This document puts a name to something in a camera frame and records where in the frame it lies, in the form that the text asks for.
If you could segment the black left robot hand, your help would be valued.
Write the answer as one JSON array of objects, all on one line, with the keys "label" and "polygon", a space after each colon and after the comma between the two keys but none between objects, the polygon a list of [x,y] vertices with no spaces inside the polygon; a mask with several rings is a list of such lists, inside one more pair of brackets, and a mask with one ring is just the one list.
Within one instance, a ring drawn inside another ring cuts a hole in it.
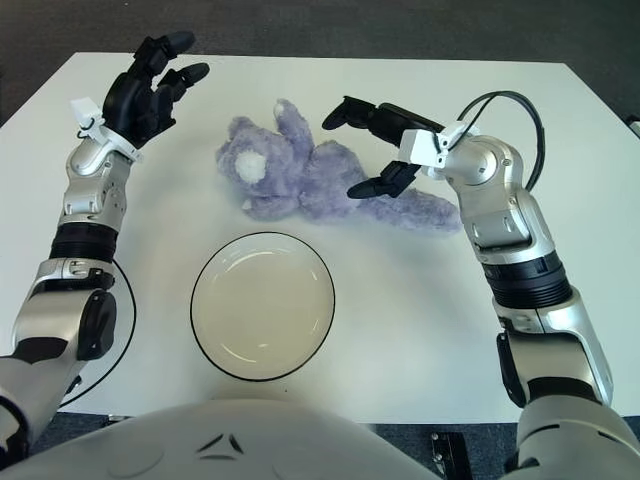
[{"label": "black left robot hand", "polygon": [[145,38],[129,69],[118,75],[106,95],[105,126],[137,149],[171,128],[174,104],[210,71],[204,62],[180,70],[167,67],[194,43],[191,31]]}]

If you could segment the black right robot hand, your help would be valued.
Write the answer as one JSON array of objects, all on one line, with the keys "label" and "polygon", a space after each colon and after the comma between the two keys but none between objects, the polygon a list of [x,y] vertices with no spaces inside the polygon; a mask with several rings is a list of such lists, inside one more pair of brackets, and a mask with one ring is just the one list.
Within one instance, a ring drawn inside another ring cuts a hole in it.
[{"label": "black right robot hand", "polygon": [[[375,137],[400,147],[405,130],[427,130],[440,133],[444,126],[391,103],[378,106],[350,96],[331,111],[324,121],[324,130],[343,125],[368,130]],[[347,191],[351,199],[368,199],[387,195],[397,198],[416,178],[419,166],[402,161],[390,162],[378,177],[362,181]]]}]

